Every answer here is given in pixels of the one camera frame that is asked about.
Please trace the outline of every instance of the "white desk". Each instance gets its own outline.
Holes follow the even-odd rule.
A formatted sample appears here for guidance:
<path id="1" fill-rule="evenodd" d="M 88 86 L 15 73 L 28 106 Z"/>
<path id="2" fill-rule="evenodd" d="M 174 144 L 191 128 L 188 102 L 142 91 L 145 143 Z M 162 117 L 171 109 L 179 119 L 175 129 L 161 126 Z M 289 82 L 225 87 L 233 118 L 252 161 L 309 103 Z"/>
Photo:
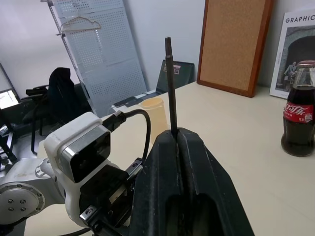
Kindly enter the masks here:
<path id="1" fill-rule="evenodd" d="M 256 236 L 315 235 L 315 156 L 282 150 L 285 100 L 268 93 L 258 88 L 246 98 L 196 83 L 184 86 L 176 90 L 178 126 L 198 133 L 230 174 Z M 161 97 L 168 116 L 167 94 Z M 112 134 L 110 160 L 126 169 L 141 157 L 145 129 L 142 116 L 128 119 Z M 131 145 L 130 139 L 138 142 Z M 63 206 L 51 206 L 27 220 L 25 235 L 77 229 Z"/>

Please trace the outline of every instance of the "cable connector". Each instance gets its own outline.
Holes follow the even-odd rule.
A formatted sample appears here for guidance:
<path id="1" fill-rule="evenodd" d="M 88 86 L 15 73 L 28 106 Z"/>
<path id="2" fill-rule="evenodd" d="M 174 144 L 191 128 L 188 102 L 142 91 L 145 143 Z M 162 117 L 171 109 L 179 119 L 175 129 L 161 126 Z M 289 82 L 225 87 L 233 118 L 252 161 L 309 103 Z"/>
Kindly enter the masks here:
<path id="1" fill-rule="evenodd" d="M 125 114 L 122 111 L 117 111 L 103 121 L 103 126 L 107 128 L 110 132 L 113 132 L 126 120 L 127 117 L 125 116 Z"/>

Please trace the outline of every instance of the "perforated metal panel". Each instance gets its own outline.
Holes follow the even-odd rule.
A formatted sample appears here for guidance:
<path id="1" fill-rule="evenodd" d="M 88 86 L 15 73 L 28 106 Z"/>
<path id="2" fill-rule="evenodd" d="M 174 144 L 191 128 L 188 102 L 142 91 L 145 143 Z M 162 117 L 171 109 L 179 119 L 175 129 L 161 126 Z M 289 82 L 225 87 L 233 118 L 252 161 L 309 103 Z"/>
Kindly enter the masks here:
<path id="1" fill-rule="evenodd" d="M 124 7 L 123 0 L 53 0 L 53 4 L 60 18 Z"/>
<path id="2" fill-rule="evenodd" d="M 141 94 L 139 91 L 143 90 L 142 85 L 133 83 L 140 76 L 139 62 L 131 59 L 119 65 L 87 72 L 82 75 L 82 79 L 84 84 L 89 84 L 87 90 L 92 101 L 95 101 L 98 115 L 106 113 L 115 102 Z"/>
<path id="3" fill-rule="evenodd" d="M 90 23 L 75 18 L 80 12 L 79 16 L 101 25 L 96 30 L 65 32 L 81 74 L 79 78 L 99 117 L 107 115 L 114 103 L 146 91 L 122 1 L 57 0 L 55 4 L 62 24 L 72 20 L 74 29 L 86 29 Z"/>

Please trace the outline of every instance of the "magazine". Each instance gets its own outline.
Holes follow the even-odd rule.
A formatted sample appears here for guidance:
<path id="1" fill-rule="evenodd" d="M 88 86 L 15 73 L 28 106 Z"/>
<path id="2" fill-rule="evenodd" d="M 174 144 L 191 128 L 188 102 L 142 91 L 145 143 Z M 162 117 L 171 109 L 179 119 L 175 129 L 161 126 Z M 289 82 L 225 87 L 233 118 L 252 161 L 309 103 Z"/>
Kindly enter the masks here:
<path id="1" fill-rule="evenodd" d="M 315 60 L 315 9 L 285 13 L 270 95 L 287 98 L 303 60 Z"/>

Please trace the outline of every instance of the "white wall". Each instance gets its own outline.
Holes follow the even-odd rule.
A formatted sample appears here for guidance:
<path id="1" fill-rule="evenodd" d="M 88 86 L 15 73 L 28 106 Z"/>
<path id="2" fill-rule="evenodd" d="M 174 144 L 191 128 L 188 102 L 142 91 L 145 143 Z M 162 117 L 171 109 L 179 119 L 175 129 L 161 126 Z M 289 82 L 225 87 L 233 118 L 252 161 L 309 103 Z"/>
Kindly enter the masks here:
<path id="1" fill-rule="evenodd" d="M 314 7 L 312 0 L 276 0 L 270 19 L 269 30 L 264 48 L 258 84 L 270 87 L 274 71 L 278 43 L 282 28 L 284 13 L 296 9 Z"/>
<path id="2" fill-rule="evenodd" d="M 0 33 L 0 62 L 21 98 L 26 89 L 48 84 L 57 67 L 71 68 L 79 82 L 47 3 L 0 0 Z"/>
<path id="3" fill-rule="evenodd" d="M 174 60 L 195 64 L 197 75 L 205 0 L 125 0 L 148 89 L 155 89 L 170 36 Z"/>

